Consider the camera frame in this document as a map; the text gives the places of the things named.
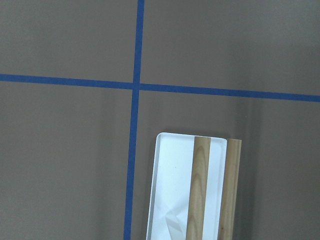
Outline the white rectangular tray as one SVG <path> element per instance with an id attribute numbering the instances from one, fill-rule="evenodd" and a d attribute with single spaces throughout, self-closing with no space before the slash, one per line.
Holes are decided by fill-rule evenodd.
<path id="1" fill-rule="evenodd" d="M 161 132 L 156 137 L 146 229 L 148 240 L 184 240 L 187 232 L 194 135 Z M 220 221 L 225 162 L 225 138 L 210 141 L 204 240 L 216 240 Z"/>

